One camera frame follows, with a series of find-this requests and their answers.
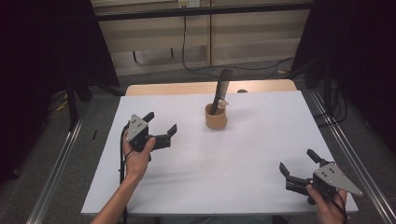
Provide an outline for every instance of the gray floor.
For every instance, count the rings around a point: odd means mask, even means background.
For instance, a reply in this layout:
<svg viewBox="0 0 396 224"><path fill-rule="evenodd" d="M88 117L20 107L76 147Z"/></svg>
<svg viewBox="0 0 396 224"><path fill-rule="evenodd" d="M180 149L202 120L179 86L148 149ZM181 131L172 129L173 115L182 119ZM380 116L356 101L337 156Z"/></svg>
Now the gray floor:
<svg viewBox="0 0 396 224"><path fill-rule="evenodd" d="M258 62L237 64L238 66L264 67L274 62ZM277 70L287 71L291 60L282 63ZM210 68L206 73L218 75L222 68ZM235 70L235 79L262 79L271 75L273 70L246 71ZM276 73L272 78L281 78L285 75ZM125 91L129 85L161 82L189 82L214 80L211 77L191 74L183 69L165 72L151 72L145 75L122 76L120 87ZM311 90L304 87L304 77L295 80L296 86L304 94L312 114L319 113ZM67 163L63 169L57 188L50 195L43 219L38 223L88 223L92 218L83 216L80 209L89 190L94 172L99 162L107 134L118 107L118 97L111 96L104 91L92 88L93 99L89 103L78 101L78 111L88 108L82 122ZM375 131L366 128L365 119L359 110L349 102L348 116L340 125L351 145L356 149L367 171L375 183L382 190L387 200L393 206L396 202L396 188L391 181L396 176L396 157ZM45 186L50 172L58 159L64 140L68 135L68 110L50 113L47 125L40 134L26 160L21 167L21 177L9 180L0 188L0 223L25 223L31 214L36 200ZM349 178L363 189L359 177L354 174L353 168L346 161L337 141L329 128L320 129L338 165L347 173ZM350 223L383 223L370 197L354 197L360 211L351 214ZM317 223L315 214L296 215L286 217L289 223ZM132 223L153 223L152 217L132 217Z"/></svg>

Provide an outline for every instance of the forearm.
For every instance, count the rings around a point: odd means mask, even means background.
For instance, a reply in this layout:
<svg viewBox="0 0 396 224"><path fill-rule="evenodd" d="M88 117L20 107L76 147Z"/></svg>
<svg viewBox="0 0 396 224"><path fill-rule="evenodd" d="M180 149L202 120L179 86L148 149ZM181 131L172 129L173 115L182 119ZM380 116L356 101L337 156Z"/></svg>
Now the forearm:
<svg viewBox="0 0 396 224"><path fill-rule="evenodd" d="M119 188L107 202L105 207L95 217L92 223L117 223L122 212L129 202L134 190L139 183L139 178L126 176Z"/></svg>

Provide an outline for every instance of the wall socket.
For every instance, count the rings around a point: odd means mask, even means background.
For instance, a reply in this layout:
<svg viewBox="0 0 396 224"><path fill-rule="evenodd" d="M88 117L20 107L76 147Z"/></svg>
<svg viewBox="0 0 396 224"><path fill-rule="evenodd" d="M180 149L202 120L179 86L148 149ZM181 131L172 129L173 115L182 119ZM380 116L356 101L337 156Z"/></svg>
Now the wall socket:
<svg viewBox="0 0 396 224"><path fill-rule="evenodd" d="M178 7L200 7L200 0L178 0Z"/></svg>

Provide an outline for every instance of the brown paper cup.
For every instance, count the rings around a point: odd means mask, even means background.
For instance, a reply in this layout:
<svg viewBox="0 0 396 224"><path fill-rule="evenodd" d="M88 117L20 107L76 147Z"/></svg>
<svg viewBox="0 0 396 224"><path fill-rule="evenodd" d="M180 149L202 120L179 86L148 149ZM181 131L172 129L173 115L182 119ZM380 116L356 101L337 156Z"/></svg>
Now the brown paper cup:
<svg viewBox="0 0 396 224"><path fill-rule="evenodd" d="M227 124L225 109L217 109L215 115L210 115L212 104L205 107L206 126L210 129L223 129Z"/></svg>

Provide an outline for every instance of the metal bar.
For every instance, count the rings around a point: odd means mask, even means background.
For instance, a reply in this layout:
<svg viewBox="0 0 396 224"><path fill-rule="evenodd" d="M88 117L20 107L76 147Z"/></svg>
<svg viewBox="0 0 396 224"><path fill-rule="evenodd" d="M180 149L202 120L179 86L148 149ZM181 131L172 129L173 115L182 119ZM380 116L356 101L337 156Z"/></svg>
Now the metal bar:
<svg viewBox="0 0 396 224"><path fill-rule="evenodd" d="M317 107L321 113L326 111L323 103L323 99L321 98L318 92L311 92L311 96L314 99ZM325 115L326 122L335 122L333 117ZM379 215L384 220L384 223L396 223L396 216L393 212L391 206L385 195L382 193L382 190L379 186L375 183L372 179L370 174L367 172L366 168L364 167L361 159L356 154L355 149L352 145L350 145L347 137L344 135L341 127L338 124L332 124L329 126L332 134L334 135L335 139L337 140L340 148L344 151L346 158L348 159L349 163L351 164L353 170L355 171L356 175L358 176L359 180L361 181L363 187L365 188L367 194L371 198L375 208L377 209Z"/></svg>
<svg viewBox="0 0 396 224"><path fill-rule="evenodd" d="M183 16L201 16L215 14L231 14L231 13L249 13L264 11L287 11L287 10L303 10L315 7L333 6L341 4L339 0L326 2L298 2L298 3L281 3L281 4L261 4L246 6L230 6L230 7L188 7L188 8L170 8L161 10L147 10L135 12L111 12L96 13L95 15L75 15L58 18L47 18L49 20L92 20L92 21L121 21L136 19L151 19L165 17L183 17Z"/></svg>
<svg viewBox="0 0 396 224"><path fill-rule="evenodd" d="M27 224L39 224L43 221L44 215L46 215L47 209L50 205L50 200L52 199L58 182L61 179L62 172L67 162L67 158L69 157L69 154L73 149L73 145L77 139L78 132L81 128L81 123L87 114L88 107L89 103L86 103L74 130L72 132L69 132L69 134L67 135L64 146L62 147L61 153L59 154L58 160L55 162L55 165L52 168L46 185L41 191L41 194L38 197L37 202L35 203L35 207L33 208L29 218L26 221Z"/></svg>

